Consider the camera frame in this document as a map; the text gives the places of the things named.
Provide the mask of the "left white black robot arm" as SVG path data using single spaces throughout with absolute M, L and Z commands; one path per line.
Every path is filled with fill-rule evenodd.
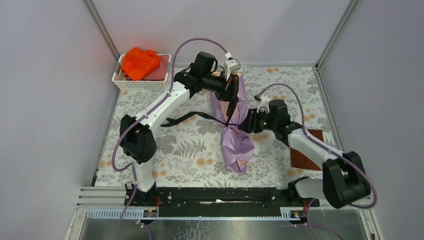
M 125 115 L 120 123 L 120 143 L 123 153 L 132 158 L 136 199 L 144 206 L 155 200 L 156 183 L 150 161 L 157 151 L 155 131 L 172 111 L 202 90 L 215 93 L 218 100 L 234 106 L 238 101 L 238 71 L 240 61 L 226 53 L 223 70 L 219 75 L 217 59 L 210 53 L 199 52 L 188 68 L 177 72 L 169 89 L 136 116 Z

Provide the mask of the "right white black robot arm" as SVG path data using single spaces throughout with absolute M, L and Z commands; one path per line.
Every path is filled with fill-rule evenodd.
M 301 205 L 306 199 L 326 199 L 339 209 L 372 192 L 360 156 L 354 151 L 344 153 L 306 132 L 300 123 L 291 120 L 283 100 L 261 101 L 257 108 L 248 110 L 238 128 L 246 133 L 271 131 L 284 145 L 321 166 L 321 179 L 303 177 L 289 183 L 286 198 L 293 206 Z

